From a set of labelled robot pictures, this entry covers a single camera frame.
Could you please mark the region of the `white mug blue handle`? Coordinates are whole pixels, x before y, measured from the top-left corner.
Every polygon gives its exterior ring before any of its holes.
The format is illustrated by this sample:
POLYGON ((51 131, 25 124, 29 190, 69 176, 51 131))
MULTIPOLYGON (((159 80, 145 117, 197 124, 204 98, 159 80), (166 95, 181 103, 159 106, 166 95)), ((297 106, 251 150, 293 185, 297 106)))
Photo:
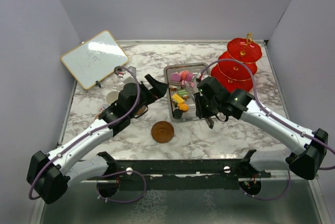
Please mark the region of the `white mug blue handle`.
POLYGON ((112 103, 114 103, 118 99, 118 95, 118 91, 109 92, 105 97, 106 104, 111 105, 112 103))

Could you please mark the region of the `brown wooden coaster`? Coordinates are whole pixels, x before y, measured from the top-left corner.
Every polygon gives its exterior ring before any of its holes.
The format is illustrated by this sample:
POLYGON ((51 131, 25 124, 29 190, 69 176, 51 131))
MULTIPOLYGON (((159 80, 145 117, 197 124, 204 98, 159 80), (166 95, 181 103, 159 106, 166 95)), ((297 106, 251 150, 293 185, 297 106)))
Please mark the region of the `brown wooden coaster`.
POLYGON ((151 135, 158 143, 167 143, 174 137, 174 128, 167 121, 158 121, 151 128, 151 135))
POLYGON ((135 114, 135 118, 141 117, 143 114, 146 113, 146 111, 148 110, 147 106, 143 106, 142 108, 140 108, 137 113, 135 114))

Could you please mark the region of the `metal tongs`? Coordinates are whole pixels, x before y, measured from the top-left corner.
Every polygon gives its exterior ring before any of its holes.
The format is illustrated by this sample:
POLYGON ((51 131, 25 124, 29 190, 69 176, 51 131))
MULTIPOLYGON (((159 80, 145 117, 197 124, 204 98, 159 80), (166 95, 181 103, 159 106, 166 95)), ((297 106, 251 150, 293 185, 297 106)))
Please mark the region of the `metal tongs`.
POLYGON ((209 109, 208 102, 204 96, 193 89, 187 89, 195 104, 195 115, 198 119, 204 119, 210 129, 214 127, 214 121, 211 119, 215 114, 209 109))

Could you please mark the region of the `stainless steel tray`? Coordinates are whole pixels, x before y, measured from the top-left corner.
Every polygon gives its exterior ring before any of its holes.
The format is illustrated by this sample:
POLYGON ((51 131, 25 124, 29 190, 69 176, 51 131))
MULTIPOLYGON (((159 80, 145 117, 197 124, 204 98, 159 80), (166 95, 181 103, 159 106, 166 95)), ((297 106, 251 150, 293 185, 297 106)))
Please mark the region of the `stainless steel tray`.
MULTIPOLYGON (((168 65, 167 67, 164 68, 164 77, 165 80, 167 82, 167 84, 169 85, 170 82, 170 75, 174 72, 182 72, 184 70, 187 70, 191 73, 194 73, 195 77, 193 79, 193 83, 194 83, 194 90, 198 91, 197 87, 196 87, 196 76, 207 66, 206 63, 189 63, 189 64, 177 64, 177 65, 168 65)), ((177 94, 177 91, 171 91, 168 88, 168 98, 169 98, 169 107, 170 107, 170 115, 172 117, 172 120, 175 122, 182 122, 182 121, 192 121, 192 120, 197 120, 198 118, 195 115, 195 104, 193 99, 191 98, 190 94, 188 96, 187 99, 185 100, 185 103, 188 105, 189 110, 186 112, 183 112, 183 116, 181 119, 175 119, 173 117, 173 112, 174 110, 178 109, 178 105, 175 104, 172 99, 171 96, 173 94, 177 94)))

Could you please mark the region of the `red three-tier cake stand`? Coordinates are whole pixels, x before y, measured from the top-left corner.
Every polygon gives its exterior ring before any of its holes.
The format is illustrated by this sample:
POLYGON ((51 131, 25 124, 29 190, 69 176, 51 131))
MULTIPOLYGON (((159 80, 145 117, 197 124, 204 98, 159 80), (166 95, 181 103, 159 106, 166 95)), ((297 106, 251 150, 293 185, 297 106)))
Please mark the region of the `red three-tier cake stand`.
POLYGON ((252 77, 258 67, 256 62, 262 57, 261 47, 253 41, 252 33, 245 38, 234 38, 227 44, 227 50, 218 58, 211 70, 215 77, 229 92, 253 89, 252 77))

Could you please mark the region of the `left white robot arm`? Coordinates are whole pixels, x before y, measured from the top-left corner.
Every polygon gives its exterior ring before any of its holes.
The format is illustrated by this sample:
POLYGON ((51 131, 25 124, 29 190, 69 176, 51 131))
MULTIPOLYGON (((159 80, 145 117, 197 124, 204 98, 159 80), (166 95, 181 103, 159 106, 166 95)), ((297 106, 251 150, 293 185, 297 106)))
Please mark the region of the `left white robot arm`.
POLYGON ((117 100, 81 134, 48 153, 36 152, 31 157, 27 173, 27 182, 31 186, 29 191, 36 192, 38 198, 51 204, 60 199, 70 185, 89 178, 112 179, 118 183, 125 171, 119 170, 117 161, 107 152, 100 152, 86 161, 82 158, 128 127, 140 109, 165 96, 168 84, 149 74, 145 78, 151 88, 138 81, 125 84, 117 100))

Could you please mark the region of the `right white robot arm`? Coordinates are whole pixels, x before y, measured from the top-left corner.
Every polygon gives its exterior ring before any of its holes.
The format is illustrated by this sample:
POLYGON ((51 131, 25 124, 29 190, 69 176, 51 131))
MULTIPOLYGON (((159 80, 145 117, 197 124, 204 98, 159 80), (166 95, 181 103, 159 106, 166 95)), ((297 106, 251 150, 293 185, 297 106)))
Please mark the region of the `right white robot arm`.
POLYGON ((195 93, 196 116, 214 126, 212 116, 222 113, 258 127, 286 146, 281 151, 255 151, 240 165, 245 177, 253 177, 259 171, 287 170, 295 175, 313 180, 326 156, 328 133, 299 126, 267 109, 255 96, 236 89, 229 92, 214 77, 197 80, 195 93))

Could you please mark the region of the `small tea bag packet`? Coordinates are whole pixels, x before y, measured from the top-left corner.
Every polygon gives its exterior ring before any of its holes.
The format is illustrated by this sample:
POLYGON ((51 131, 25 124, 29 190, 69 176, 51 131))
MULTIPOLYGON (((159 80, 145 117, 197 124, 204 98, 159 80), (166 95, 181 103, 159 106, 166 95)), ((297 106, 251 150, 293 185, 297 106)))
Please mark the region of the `small tea bag packet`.
POLYGON ((103 112, 105 109, 107 109, 109 107, 109 105, 108 104, 104 104, 104 105, 102 105, 100 108, 99 108, 99 111, 100 112, 103 112))

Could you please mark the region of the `brown layered cake slice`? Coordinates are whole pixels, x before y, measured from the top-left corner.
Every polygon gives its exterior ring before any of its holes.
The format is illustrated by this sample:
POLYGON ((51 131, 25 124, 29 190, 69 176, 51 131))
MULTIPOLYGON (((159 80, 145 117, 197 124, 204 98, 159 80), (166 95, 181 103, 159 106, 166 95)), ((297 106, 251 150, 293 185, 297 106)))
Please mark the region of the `brown layered cake slice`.
POLYGON ((177 91, 180 90, 182 88, 181 82, 179 81, 170 81, 169 82, 169 89, 171 91, 177 91))

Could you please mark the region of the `pink cake with cherry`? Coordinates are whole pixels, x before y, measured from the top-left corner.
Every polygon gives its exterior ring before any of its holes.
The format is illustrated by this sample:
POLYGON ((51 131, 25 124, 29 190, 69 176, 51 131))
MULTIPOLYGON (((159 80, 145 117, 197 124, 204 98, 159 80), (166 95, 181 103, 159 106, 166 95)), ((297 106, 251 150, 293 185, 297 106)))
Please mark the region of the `pink cake with cherry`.
POLYGON ((186 81, 186 80, 183 80, 182 81, 182 88, 183 89, 193 89, 194 88, 194 83, 186 81))

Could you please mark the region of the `orange fish-shaped pastry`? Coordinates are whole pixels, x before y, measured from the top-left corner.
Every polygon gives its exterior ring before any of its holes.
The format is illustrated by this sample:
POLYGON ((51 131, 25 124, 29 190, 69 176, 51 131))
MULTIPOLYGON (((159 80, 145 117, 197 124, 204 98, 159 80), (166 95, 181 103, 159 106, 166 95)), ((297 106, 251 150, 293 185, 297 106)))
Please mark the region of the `orange fish-shaped pastry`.
POLYGON ((182 112, 186 112, 189 110, 189 107, 186 103, 179 103, 178 104, 178 108, 179 110, 181 110, 182 112))

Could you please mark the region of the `black round cookie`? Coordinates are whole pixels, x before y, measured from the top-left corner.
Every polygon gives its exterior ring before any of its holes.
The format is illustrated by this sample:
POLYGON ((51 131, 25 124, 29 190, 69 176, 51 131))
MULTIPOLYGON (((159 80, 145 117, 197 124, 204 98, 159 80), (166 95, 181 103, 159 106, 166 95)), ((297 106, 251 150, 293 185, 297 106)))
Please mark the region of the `black round cookie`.
POLYGON ((183 112, 181 110, 179 110, 179 109, 174 110, 173 117, 175 119, 181 119, 182 116, 183 116, 183 112))

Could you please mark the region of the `pink mug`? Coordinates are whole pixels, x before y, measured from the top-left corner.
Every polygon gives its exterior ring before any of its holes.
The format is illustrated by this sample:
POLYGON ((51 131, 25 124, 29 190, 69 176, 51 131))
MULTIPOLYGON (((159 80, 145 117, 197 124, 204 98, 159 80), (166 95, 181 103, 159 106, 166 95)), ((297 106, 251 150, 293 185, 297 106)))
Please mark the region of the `pink mug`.
POLYGON ((98 114, 95 116, 94 120, 98 119, 100 115, 101 115, 101 113, 98 113, 98 114))

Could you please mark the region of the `whiteboard with yellow frame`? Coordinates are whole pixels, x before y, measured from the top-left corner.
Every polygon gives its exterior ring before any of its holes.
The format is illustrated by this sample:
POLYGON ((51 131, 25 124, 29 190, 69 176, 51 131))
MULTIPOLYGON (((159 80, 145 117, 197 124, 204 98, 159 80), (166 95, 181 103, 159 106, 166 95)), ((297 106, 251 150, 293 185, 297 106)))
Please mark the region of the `whiteboard with yellow frame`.
POLYGON ((60 58, 64 66, 85 90, 96 86, 114 72, 114 68, 128 62, 117 41, 104 30, 70 50, 60 58))

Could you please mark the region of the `black mounting rail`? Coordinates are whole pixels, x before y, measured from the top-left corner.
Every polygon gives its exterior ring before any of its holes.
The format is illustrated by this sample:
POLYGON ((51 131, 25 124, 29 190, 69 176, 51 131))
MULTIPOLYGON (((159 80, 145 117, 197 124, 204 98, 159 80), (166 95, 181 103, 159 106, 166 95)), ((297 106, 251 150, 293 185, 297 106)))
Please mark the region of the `black mounting rail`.
POLYGON ((270 173, 256 171, 246 159, 206 160, 118 160, 98 180, 116 183, 121 191, 239 189, 239 180, 269 178, 270 173))

